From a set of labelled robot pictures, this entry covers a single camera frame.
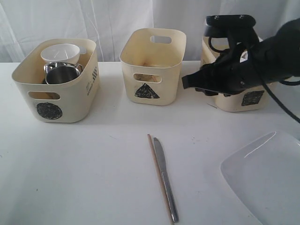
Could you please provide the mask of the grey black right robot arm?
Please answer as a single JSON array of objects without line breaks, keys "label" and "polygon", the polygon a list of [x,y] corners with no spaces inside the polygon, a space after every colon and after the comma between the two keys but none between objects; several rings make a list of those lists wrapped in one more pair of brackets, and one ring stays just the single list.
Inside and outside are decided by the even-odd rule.
[{"label": "grey black right robot arm", "polygon": [[182,78],[184,89],[208,95],[240,94],[246,89],[300,75],[300,21],[285,23],[277,33],[259,41],[252,27],[227,28],[229,48],[199,71]]}]

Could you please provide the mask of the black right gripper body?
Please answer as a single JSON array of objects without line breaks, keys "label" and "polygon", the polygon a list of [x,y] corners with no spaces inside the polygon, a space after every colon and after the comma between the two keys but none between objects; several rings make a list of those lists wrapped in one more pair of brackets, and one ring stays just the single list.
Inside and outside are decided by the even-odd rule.
[{"label": "black right gripper body", "polygon": [[237,45],[235,48],[228,48],[224,53],[219,54],[212,64],[213,77],[215,78],[217,90],[201,90],[206,95],[235,95],[242,91],[261,85],[258,76],[249,60],[240,61],[241,55],[246,52],[244,45]]}]

